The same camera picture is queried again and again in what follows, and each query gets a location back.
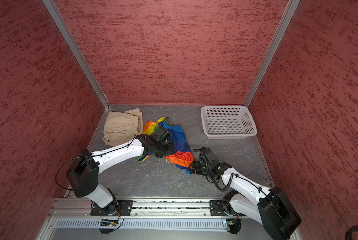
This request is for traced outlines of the colourful blue orange shorts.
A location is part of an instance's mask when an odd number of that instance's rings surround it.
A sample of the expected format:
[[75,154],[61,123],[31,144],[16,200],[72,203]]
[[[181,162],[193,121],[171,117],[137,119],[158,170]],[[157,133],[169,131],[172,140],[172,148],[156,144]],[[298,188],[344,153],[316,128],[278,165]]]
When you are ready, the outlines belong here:
[[194,161],[194,156],[187,142],[185,133],[181,125],[172,124],[167,117],[162,117],[156,122],[147,121],[144,125],[143,134],[151,135],[157,131],[158,126],[166,128],[173,136],[173,145],[176,153],[165,157],[170,163],[176,165],[179,169],[185,170],[189,175],[190,165]]

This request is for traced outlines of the beige drawstring shorts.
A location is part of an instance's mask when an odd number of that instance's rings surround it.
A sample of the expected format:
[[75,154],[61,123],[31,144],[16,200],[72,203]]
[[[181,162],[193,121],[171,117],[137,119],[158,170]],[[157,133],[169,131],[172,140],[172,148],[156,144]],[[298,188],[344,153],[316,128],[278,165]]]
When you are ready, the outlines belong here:
[[109,112],[107,114],[103,141],[105,144],[115,147],[133,139],[142,132],[142,111],[140,108],[125,112]]

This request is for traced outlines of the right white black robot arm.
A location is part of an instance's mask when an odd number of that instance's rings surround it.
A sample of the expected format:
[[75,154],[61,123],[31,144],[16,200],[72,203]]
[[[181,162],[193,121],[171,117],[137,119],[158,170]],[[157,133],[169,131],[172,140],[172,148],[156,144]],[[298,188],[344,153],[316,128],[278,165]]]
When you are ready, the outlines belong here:
[[212,216],[226,216],[229,233],[240,231],[241,217],[260,223],[273,240],[288,240],[302,220],[278,187],[261,186],[241,175],[231,165],[201,158],[190,165],[190,173],[207,177],[221,192],[232,190],[220,201],[211,201]]

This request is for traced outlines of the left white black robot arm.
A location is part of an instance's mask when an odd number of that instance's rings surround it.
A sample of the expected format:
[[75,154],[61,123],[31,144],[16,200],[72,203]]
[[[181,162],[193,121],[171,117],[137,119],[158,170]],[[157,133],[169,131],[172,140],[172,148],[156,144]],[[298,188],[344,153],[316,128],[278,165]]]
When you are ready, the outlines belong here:
[[99,183],[99,175],[105,170],[131,158],[153,155],[164,158],[176,153],[173,137],[164,133],[136,135],[132,140],[102,151],[84,150],[74,158],[66,177],[77,198],[91,200],[92,216],[120,216],[122,203],[115,195]]

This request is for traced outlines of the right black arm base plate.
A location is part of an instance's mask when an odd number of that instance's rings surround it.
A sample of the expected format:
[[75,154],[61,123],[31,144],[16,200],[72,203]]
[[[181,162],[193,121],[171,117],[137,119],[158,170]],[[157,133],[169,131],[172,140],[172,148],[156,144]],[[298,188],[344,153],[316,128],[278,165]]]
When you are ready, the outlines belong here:
[[211,200],[210,201],[211,216],[236,216],[237,213],[233,210],[230,203],[226,200]]

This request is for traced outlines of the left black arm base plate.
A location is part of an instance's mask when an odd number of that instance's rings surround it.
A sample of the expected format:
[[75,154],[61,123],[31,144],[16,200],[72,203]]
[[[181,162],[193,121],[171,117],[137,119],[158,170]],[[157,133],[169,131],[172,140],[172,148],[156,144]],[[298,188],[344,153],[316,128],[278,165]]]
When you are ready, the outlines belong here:
[[91,202],[91,216],[129,216],[133,200],[113,200],[106,207],[100,207],[97,203]]

